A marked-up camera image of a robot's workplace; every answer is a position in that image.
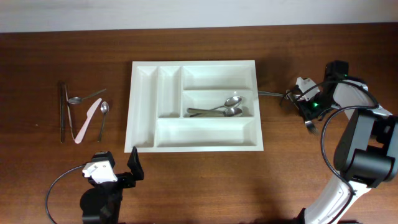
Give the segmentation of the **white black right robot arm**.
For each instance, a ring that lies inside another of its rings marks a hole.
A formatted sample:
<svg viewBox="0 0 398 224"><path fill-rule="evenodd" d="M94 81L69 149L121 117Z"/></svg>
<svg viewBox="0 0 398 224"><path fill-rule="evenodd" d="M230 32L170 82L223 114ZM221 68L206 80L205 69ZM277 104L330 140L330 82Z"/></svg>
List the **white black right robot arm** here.
<svg viewBox="0 0 398 224"><path fill-rule="evenodd" d="M293 223L341 223L357 199L397 175L397 117L380 105L364 80L348 72L348 62L332 61L326 65L321 83L299 77L284 95L311 133L317 132L314 119L325 122L320 150L333 174L316 201L303 208ZM341 113L348 124L329 161L326 129Z"/></svg>

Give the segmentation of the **steel fork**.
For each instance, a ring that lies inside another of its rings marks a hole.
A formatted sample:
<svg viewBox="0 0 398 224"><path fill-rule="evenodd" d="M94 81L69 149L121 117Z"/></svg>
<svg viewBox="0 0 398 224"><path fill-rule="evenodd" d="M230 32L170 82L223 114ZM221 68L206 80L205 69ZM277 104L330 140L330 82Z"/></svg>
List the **steel fork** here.
<svg viewBox="0 0 398 224"><path fill-rule="evenodd" d="M287 97L288 94L281 94L281 93L274 93L274 92L269 92L269 91L258 91L258 95L261 96L277 96L277 97Z"/></svg>

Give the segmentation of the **steel fork diagonal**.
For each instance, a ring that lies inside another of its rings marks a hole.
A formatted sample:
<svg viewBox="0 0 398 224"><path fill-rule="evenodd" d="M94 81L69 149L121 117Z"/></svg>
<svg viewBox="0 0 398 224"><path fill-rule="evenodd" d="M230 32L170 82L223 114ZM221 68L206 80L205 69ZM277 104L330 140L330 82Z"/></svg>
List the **steel fork diagonal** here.
<svg viewBox="0 0 398 224"><path fill-rule="evenodd" d="M304 121L304 125L307 128L308 132L313 135L319 135L319 130L314 125L314 123L310 120Z"/></svg>

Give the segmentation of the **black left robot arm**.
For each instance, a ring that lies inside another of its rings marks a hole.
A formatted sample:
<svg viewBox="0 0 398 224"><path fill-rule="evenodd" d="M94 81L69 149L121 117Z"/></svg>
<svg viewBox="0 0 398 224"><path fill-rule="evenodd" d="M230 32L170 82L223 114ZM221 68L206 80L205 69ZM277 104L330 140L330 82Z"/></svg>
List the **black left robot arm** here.
<svg viewBox="0 0 398 224"><path fill-rule="evenodd" d="M136 147L127 162L129 172L114 173L115 160L111 152L97 152L87 163L83 176L92 188L80 199L83 223L114 224L119 222L123 190L134 188L136 182L144 179L144 171L139 161Z"/></svg>

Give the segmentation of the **large steel spoon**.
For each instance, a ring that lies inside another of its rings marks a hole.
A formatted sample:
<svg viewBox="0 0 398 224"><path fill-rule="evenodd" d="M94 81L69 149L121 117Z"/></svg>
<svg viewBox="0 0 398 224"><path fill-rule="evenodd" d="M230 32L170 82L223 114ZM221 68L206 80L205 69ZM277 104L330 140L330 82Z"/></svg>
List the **large steel spoon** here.
<svg viewBox="0 0 398 224"><path fill-rule="evenodd" d="M200 113L200 114L221 114L224 117L233 117L238 116L243 113L241 108L232 107L226 108L225 110L204 110L204 109L195 109L195 108L187 108L187 113Z"/></svg>

